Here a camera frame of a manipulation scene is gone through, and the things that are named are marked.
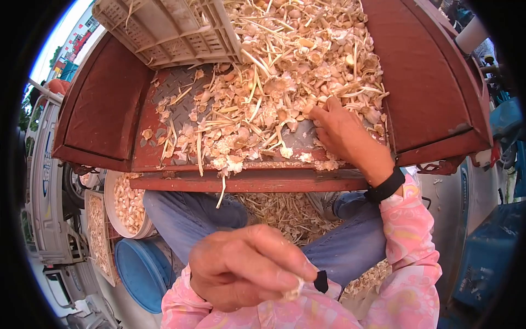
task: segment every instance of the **black wristwatch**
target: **black wristwatch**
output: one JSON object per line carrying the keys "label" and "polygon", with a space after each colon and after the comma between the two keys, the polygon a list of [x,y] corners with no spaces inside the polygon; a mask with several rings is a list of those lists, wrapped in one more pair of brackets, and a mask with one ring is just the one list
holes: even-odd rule
{"label": "black wristwatch", "polygon": [[388,179],[375,188],[369,185],[369,189],[363,195],[371,202],[380,203],[393,195],[405,181],[406,178],[400,167],[394,167]]}

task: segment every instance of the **red wooden cart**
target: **red wooden cart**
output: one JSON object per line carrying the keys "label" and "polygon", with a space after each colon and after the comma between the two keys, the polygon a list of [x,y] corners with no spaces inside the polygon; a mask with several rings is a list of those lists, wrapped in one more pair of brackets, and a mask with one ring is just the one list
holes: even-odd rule
{"label": "red wooden cart", "polygon": [[[464,59],[454,45],[456,32],[446,18],[437,15],[427,0],[368,0],[363,7],[375,53],[381,58],[383,82],[390,91],[383,111],[397,165],[463,159],[491,148],[488,90],[475,61]],[[188,121],[192,93],[210,82],[211,66],[207,65],[200,67],[207,73],[205,78],[177,105],[177,130]],[[151,83],[154,76],[157,87]],[[205,166],[200,177],[195,158],[187,163],[166,159],[161,164],[162,147],[140,145],[143,130],[159,127],[156,104],[193,76],[194,71],[185,67],[154,72],[106,33],[79,67],[65,96],[52,156],[91,167],[145,173],[132,181],[134,188],[221,191],[217,171]],[[305,120],[284,138],[295,152],[305,150],[316,160],[325,159],[323,150],[313,149],[313,135],[312,122]],[[245,161],[245,167],[228,180],[227,192],[367,188],[351,166],[320,172],[312,163],[264,156]]]}

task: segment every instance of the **pink shirt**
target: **pink shirt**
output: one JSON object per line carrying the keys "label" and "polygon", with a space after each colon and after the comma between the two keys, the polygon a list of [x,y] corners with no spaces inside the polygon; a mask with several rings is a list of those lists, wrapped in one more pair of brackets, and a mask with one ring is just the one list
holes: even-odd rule
{"label": "pink shirt", "polygon": [[382,283],[378,298],[363,320],[356,320],[338,303],[341,286],[330,280],[324,294],[310,283],[293,302],[266,301],[232,313],[215,311],[191,289],[187,266],[163,297],[161,328],[436,327],[439,300],[434,284],[442,269],[429,233],[433,217],[421,202],[418,183],[406,175],[403,197],[393,195],[382,201],[380,211],[393,273]]}

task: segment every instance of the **blue bucket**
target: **blue bucket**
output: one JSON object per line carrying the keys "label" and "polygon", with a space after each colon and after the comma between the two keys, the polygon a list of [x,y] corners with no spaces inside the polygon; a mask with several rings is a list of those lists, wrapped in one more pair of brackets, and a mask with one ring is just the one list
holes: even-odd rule
{"label": "blue bucket", "polygon": [[153,314],[161,312],[163,296],[180,275],[173,269],[179,258],[172,252],[167,258],[156,245],[159,243],[166,245],[159,237],[124,238],[115,245],[115,265],[124,287],[137,304]]}

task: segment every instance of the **white truck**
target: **white truck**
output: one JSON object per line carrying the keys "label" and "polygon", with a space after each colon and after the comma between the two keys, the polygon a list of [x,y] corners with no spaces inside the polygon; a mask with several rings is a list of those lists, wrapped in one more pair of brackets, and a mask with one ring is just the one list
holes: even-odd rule
{"label": "white truck", "polygon": [[21,213],[27,249],[30,257],[42,263],[47,280],[62,288],[67,303],[60,307],[71,310],[75,302],[89,301],[89,312],[64,317],[64,324],[71,328],[120,328],[89,259],[87,232],[82,232],[80,209],[84,208],[85,187],[69,165],[51,158],[61,102],[60,97],[44,90],[35,105],[43,110],[39,118],[33,118],[39,112],[33,111],[29,121],[37,119],[38,129],[33,132],[28,128],[25,136],[26,145],[33,144],[28,146],[29,175]]}

